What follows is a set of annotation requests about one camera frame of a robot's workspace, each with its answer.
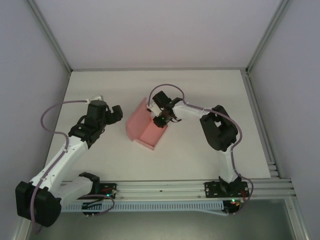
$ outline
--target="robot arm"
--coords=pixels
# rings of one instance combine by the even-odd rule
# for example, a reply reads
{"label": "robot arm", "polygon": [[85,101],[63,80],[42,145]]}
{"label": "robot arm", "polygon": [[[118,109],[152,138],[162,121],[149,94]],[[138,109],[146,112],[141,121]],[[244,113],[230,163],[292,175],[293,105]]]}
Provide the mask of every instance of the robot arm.
{"label": "robot arm", "polygon": [[[226,192],[230,191],[230,186],[239,180],[232,166],[230,152],[231,146],[237,140],[238,130],[236,126],[214,113],[207,113],[206,111],[186,106],[181,98],[177,97],[171,100],[163,91],[154,95],[152,99],[154,102],[148,106],[148,109],[154,113],[153,122],[159,128],[163,128],[173,120],[177,122],[184,119],[200,121],[208,144],[216,150],[218,156],[221,189]],[[229,116],[220,105],[212,110]]]}
{"label": "robot arm", "polygon": [[[49,164],[30,182],[20,182],[15,189],[17,214],[31,219],[31,196],[40,184],[34,200],[34,216],[36,223],[49,227],[59,217],[61,209],[83,195],[96,194],[99,191],[100,179],[98,176],[83,172],[74,181],[60,186],[71,166],[96,142],[105,131],[106,125],[114,124],[123,117],[119,105],[109,109],[106,102],[92,100],[88,105],[87,114],[82,116],[77,124],[68,133],[69,144],[59,150]],[[54,162],[65,151],[63,157],[52,167],[48,175],[44,173],[51,168]]]}

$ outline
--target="pink box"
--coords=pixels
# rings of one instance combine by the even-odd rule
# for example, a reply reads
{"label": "pink box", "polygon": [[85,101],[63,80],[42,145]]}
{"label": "pink box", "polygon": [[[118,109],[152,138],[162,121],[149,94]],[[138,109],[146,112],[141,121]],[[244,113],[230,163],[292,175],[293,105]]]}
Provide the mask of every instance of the pink box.
{"label": "pink box", "polygon": [[131,114],[125,123],[126,134],[131,141],[136,141],[148,149],[154,150],[159,139],[167,129],[157,127],[147,110],[147,98],[145,97]]}

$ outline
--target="gray floor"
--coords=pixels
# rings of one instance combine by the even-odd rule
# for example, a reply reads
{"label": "gray floor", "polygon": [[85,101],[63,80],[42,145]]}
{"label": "gray floor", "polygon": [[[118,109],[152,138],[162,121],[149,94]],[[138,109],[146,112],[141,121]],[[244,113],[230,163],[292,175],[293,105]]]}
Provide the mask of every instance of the gray floor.
{"label": "gray floor", "polygon": [[292,240],[284,203],[255,200],[237,216],[201,212],[63,213],[30,240]]}

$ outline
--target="cable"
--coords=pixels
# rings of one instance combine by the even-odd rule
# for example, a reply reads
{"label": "cable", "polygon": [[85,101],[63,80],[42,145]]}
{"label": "cable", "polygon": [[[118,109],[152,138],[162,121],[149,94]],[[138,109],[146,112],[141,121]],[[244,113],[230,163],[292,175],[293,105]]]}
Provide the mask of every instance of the cable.
{"label": "cable", "polygon": [[242,190],[240,190],[240,193],[242,194],[243,202],[244,202],[246,200],[246,193]]}
{"label": "cable", "polygon": [[170,119],[170,122],[176,124],[176,123],[178,123],[178,122],[181,122],[181,119],[179,119],[178,121],[173,121],[172,119]]}
{"label": "cable", "polygon": [[92,206],[97,205],[95,203],[99,203],[99,202],[101,202],[103,200],[104,200],[104,198],[101,197],[101,199],[97,199],[97,200],[94,200],[94,201],[91,201],[91,202],[86,202],[86,206],[83,206],[83,208],[85,208],[85,209],[91,208]]}
{"label": "cable", "polygon": [[219,216],[224,216],[227,217],[229,213],[225,212],[220,212],[220,211],[211,211],[211,210],[202,210],[202,209],[197,209],[194,210],[195,212],[201,212],[201,213],[206,213],[206,214],[214,214],[214,215],[219,215]]}
{"label": "cable", "polygon": [[[74,100],[74,101],[64,101],[64,102],[61,102],[61,103],[57,103],[57,104],[54,104],[52,105],[51,107],[49,107],[47,110],[44,111],[44,113],[42,114],[41,116],[41,119],[40,119],[40,123],[41,123],[41,127],[46,130],[47,132],[49,133],[52,133],[52,134],[59,134],[59,135],[62,135],[65,137],[65,147],[64,149],[67,151],[68,149],[68,146],[69,146],[69,138],[68,138],[68,135],[65,134],[64,132],[61,132],[61,131],[52,131],[48,128],[46,128],[46,126],[44,125],[44,117],[45,115],[53,108],[55,107],[58,107],[60,105],[63,105],[63,104],[72,104],[72,103],[86,103],[87,101],[86,100]],[[40,188],[41,184],[43,183],[43,179],[48,175],[48,173],[54,168],[54,166],[59,162],[59,160],[63,157],[63,155],[65,154],[65,151],[62,151],[61,154],[57,157],[57,159],[53,162],[53,164],[51,164],[51,166],[45,171],[45,173],[42,175],[42,178],[40,179],[40,181],[38,182],[38,184],[35,186],[34,190],[33,190],[33,193],[32,193],[32,196],[31,196],[31,201],[30,201],[30,217],[31,217],[31,224],[32,224],[32,229],[34,231],[35,234],[38,234],[40,233],[41,229],[42,229],[42,226],[37,229],[37,226],[36,226],[36,218],[35,218],[35,198],[36,198],[36,194],[37,194],[37,191],[38,189]]]}
{"label": "cable", "polygon": [[191,107],[191,108],[194,108],[194,109],[198,109],[198,110],[201,110],[201,111],[206,111],[206,112],[211,112],[213,114],[216,114],[216,115],[219,115],[227,120],[229,120],[231,123],[233,123],[236,128],[238,129],[238,132],[239,132],[239,140],[237,142],[235,142],[231,148],[230,148],[230,154],[231,154],[231,163],[232,163],[232,167],[233,167],[233,170],[235,172],[235,174],[240,177],[241,179],[244,179],[244,180],[247,180],[250,184],[251,184],[251,191],[250,191],[250,194],[248,196],[248,198],[246,199],[246,201],[243,203],[242,207],[239,209],[238,213],[247,205],[247,202],[250,200],[250,198],[252,197],[252,194],[254,192],[254,183],[247,177],[244,177],[242,176],[236,169],[236,164],[235,164],[235,157],[234,157],[234,149],[236,146],[238,146],[238,144],[242,141],[242,138],[243,138],[243,133],[242,133],[242,130],[241,130],[241,127],[233,120],[231,119],[229,116],[227,115],[224,115],[218,111],[214,111],[212,109],[208,109],[208,108],[203,108],[203,107],[200,107],[200,106],[196,106],[196,105],[192,105],[192,104],[189,104],[186,102],[185,100],[185,93],[184,91],[182,91],[182,89],[176,85],[173,85],[173,84],[170,84],[170,83],[165,83],[165,84],[160,84],[158,86],[156,86],[154,89],[152,89],[152,91],[150,92],[150,95],[149,95],[149,98],[148,98],[148,106],[150,105],[150,100],[151,100],[151,96],[152,96],[152,93],[159,87],[163,87],[163,86],[171,86],[171,87],[174,87],[176,89],[178,89],[181,94],[182,94],[182,102],[188,106],[188,107]]}
{"label": "cable", "polygon": [[103,188],[100,190],[100,192],[108,192],[109,190],[114,190],[114,187],[109,187],[109,188]]}
{"label": "cable", "polygon": [[113,209],[115,207],[115,200],[112,198],[112,197],[109,197],[107,195],[103,195],[103,194],[92,194],[92,195],[84,195],[82,196],[81,198],[91,198],[91,197],[99,197],[99,198],[105,198],[105,199],[110,199],[112,201],[112,206],[109,207],[107,210],[105,211],[101,211],[97,214],[94,214],[94,216],[99,216],[99,215],[102,215],[102,214],[106,214],[107,212],[109,212],[111,209]]}
{"label": "cable", "polygon": [[115,195],[117,192],[116,191],[112,191],[112,193],[110,193],[109,195],[107,194],[107,196],[111,197],[112,195]]}

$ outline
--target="white wall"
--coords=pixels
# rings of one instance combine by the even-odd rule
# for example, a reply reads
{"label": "white wall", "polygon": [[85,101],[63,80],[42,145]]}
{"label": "white wall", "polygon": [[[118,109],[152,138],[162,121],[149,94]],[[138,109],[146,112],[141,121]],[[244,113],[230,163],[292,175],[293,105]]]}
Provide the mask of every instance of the white wall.
{"label": "white wall", "polygon": [[252,71],[266,127],[320,239],[320,1],[293,0]]}
{"label": "white wall", "polygon": [[[18,219],[15,188],[45,164],[52,136],[40,116],[63,100],[68,74],[22,0],[0,1],[0,233],[11,238]],[[48,114],[54,129],[59,109]]]}
{"label": "white wall", "polygon": [[246,67],[281,0],[36,0],[73,69]]}

